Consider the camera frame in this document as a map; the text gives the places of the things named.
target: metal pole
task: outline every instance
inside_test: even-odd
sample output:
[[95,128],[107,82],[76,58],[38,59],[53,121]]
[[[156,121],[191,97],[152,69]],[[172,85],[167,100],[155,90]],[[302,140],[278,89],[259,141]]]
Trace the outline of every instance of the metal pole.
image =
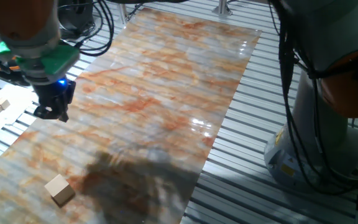
[[118,4],[117,6],[118,11],[119,11],[119,18],[122,22],[123,25],[126,25],[128,20],[128,12],[127,12],[127,7],[125,6],[125,4]]
[[233,12],[227,6],[227,0],[219,0],[219,6],[212,10],[213,13],[218,15],[231,16]]

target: marble-patterned mat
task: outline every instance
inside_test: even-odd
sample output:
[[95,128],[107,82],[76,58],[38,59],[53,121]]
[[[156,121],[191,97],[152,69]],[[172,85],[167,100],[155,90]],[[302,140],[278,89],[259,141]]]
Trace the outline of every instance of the marble-patterned mat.
[[[0,157],[0,223],[179,223],[259,35],[142,10],[77,79],[69,121]],[[62,208],[57,174],[76,190]]]

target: yellow sticker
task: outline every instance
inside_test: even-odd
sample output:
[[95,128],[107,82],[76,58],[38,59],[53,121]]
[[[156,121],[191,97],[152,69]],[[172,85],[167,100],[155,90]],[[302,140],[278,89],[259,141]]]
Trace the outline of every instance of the yellow sticker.
[[287,166],[285,164],[281,165],[280,169],[281,169],[281,171],[283,171],[284,173],[290,175],[291,177],[293,177],[293,174],[295,173],[294,169],[292,169],[291,167],[289,167],[289,166]]
[[284,131],[284,129],[281,129],[281,130],[277,133],[275,145],[277,145],[278,142],[280,141],[280,138],[281,138],[281,135],[283,134],[283,131]]

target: cable bundle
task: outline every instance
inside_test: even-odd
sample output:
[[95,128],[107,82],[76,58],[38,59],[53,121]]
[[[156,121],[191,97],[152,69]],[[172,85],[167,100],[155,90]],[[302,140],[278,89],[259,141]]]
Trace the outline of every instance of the cable bundle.
[[[99,14],[99,17],[101,18],[101,24],[100,24],[99,28],[93,34],[92,34],[92,31],[94,31],[95,26],[93,26],[93,28],[91,30],[88,30],[86,32],[86,34],[83,34],[83,36],[86,36],[86,37],[84,39],[82,39],[80,42],[76,43],[74,47],[80,49],[81,54],[97,57],[97,56],[100,56],[100,55],[106,53],[109,50],[109,48],[110,48],[110,46],[112,44],[112,38],[114,36],[114,20],[113,20],[113,17],[112,17],[111,10],[108,7],[106,1],[105,0],[97,0],[97,1],[94,1],[94,2],[90,2],[90,3],[64,5],[64,6],[60,6],[59,9],[65,8],[65,7],[85,6],[85,5],[89,5],[89,4],[92,4],[93,7],[97,10],[97,12]],[[89,40],[90,38],[94,37],[102,29],[102,27],[104,25],[102,13],[103,13],[104,18],[107,20],[107,23],[108,23],[109,41],[106,44],[104,44],[103,46],[101,46],[101,47],[82,49],[81,46],[84,44],[84,42],[86,40]],[[88,53],[89,51],[94,51],[94,50],[102,50],[102,51],[98,52],[98,53]]]
[[[313,63],[311,60],[306,56],[305,51],[303,50],[302,46],[298,44],[298,37],[296,36],[296,27],[293,26],[291,18],[289,17],[287,11],[284,9],[284,6],[280,2],[280,0],[269,0],[269,4],[272,4],[274,8],[276,9],[276,12],[278,14],[278,17],[281,21],[280,30],[277,29],[275,23],[274,26],[276,28],[276,31],[278,35],[280,36],[279,41],[279,61],[280,61],[280,73],[281,73],[281,79],[282,79],[282,88],[283,88],[283,97],[284,97],[284,103],[285,103],[285,110],[287,113],[287,124],[288,124],[288,132],[290,134],[290,139],[294,147],[296,159],[298,160],[298,165],[301,170],[301,173],[306,181],[306,183],[316,192],[319,192],[321,194],[326,195],[341,195],[346,192],[350,192],[352,190],[355,190],[358,188],[358,179],[353,179],[350,177],[346,177],[335,170],[333,170],[329,162],[327,160],[326,150],[324,148],[324,145],[321,141],[321,131],[320,131],[320,122],[319,122],[319,109],[318,109],[318,88],[317,88],[317,78],[315,74],[317,74],[316,70],[313,67]],[[272,15],[272,19],[274,22],[274,17],[272,13],[272,8],[270,8],[270,12]],[[299,57],[302,59],[304,65],[300,63]],[[329,174],[331,177],[333,177],[336,181],[342,183],[342,185],[337,184],[337,182],[333,182],[331,180],[328,180],[327,177],[323,176],[320,172],[316,170],[314,165],[312,164],[308,153],[305,149],[305,145],[302,143],[302,140],[300,138],[300,134],[298,132],[298,129],[296,128],[296,124],[294,122],[290,105],[288,103],[288,92],[290,89],[292,76],[293,76],[293,69],[294,64],[298,64],[312,79],[313,82],[313,88],[314,88],[314,136],[316,138],[316,141],[318,143],[318,147],[321,150],[321,156],[323,158],[324,165],[326,166],[327,170],[329,171]],[[329,72],[323,73],[325,76],[333,75],[329,74]],[[296,145],[295,138],[294,138],[294,132],[295,136],[298,139],[299,145],[301,147],[301,150],[303,151],[303,154],[305,155],[306,161],[308,165],[311,167],[313,172],[318,175],[318,177],[321,180],[325,180],[327,182],[330,182],[331,184],[335,185],[336,187],[341,188],[342,190],[338,192],[328,192],[325,190],[321,190],[319,187],[314,186],[311,181],[309,180],[308,176],[305,173],[305,169],[302,164],[302,160],[300,158],[299,149]]]

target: metal grating table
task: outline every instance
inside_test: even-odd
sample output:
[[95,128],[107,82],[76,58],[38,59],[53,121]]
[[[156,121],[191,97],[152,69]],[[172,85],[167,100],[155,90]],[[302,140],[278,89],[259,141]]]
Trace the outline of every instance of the metal grating table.
[[[218,0],[193,0],[181,4],[153,3],[146,7],[212,21],[260,29],[262,34],[227,111],[182,223],[358,223],[356,193],[341,197],[291,192],[274,181],[265,168],[264,146],[285,123],[279,72],[278,36],[269,6],[244,1],[230,4],[232,16],[217,16]],[[115,35],[123,28],[117,6],[113,9]],[[105,27],[85,45],[99,47],[108,39]],[[75,79],[94,57],[82,55],[68,72]],[[300,69],[290,90],[295,100]],[[0,88],[11,85],[0,80]],[[0,155],[35,120],[34,103],[13,126],[0,129]]]

